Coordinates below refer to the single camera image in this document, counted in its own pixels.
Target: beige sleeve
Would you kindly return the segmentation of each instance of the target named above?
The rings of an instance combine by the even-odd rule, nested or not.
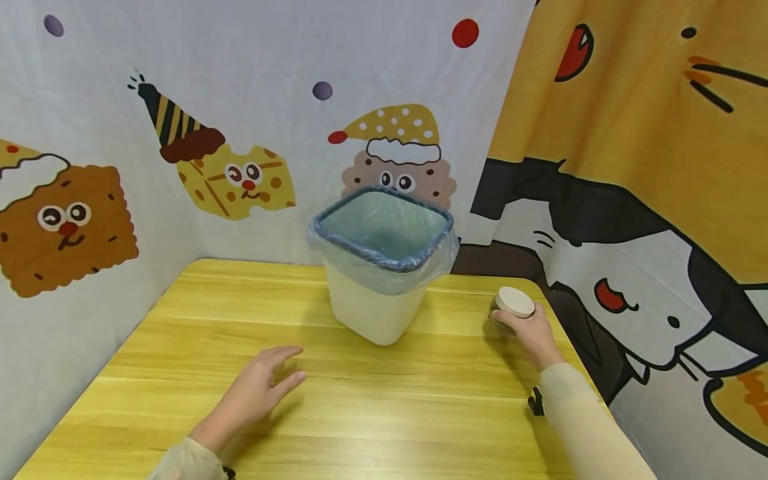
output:
[[[186,438],[165,452],[147,480],[227,480],[227,474],[218,457]]]
[[[582,374],[567,363],[541,374],[544,414],[579,480],[655,480],[643,457],[605,412]]]

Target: yellow backdrop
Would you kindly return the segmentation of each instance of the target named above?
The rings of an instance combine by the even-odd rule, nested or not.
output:
[[[454,267],[542,286],[659,478],[768,467],[765,25],[537,2]]]

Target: cat mouth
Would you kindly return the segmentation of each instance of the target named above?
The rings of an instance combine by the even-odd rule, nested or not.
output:
[[[622,292],[613,290],[611,285],[608,284],[607,278],[598,280],[594,285],[594,297],[598,300],[600,306],[611,313],[622,313],[625,310],[637,312],[640,309],[640,305],[636,303],[630,305]]]
[[[64,237],[61,239],[61,242],[58,243],[58,251],[61,252],[66,247],[76,247],[83,243],[83,240],[85,240],[85,235],[80,235],[75,241],[72,241],[71,237]]]
[[[708,84],[712,83],[710,74],[723,75],[745,81],[758,87],[768,87],[768,79],[735,68],[722,66],[718,61],[694,55],[688,58],[690,68],[683,73],[690,86],[710,103],[727,114],[733,113],[733,105],[712,91]]]
[[[554,81],[571,80],[587,67],[594,50],[594,35],[587,24],[576,25]]]

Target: fabric backdrop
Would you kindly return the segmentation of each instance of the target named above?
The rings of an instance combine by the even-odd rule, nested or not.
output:
[[[537,281],[659,478],[763,477],[768,2],[536,3],[454,273]]]
[[[190,261],[315,263],[367,184],[463,228],[533,8],[3,2],[0,478]]]

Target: wood grain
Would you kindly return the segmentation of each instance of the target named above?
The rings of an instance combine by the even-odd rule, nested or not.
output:
[[[303,345],[308,380],[223,454],[238,478],[572,478],[527,405],[538,374],[486,319],[500,286],[547,307],[536,285],[448,275],[408,332],[381,347],[331,314],[321,267],[199,260],[179,276],[17,475],[144,478],[261,349]]]

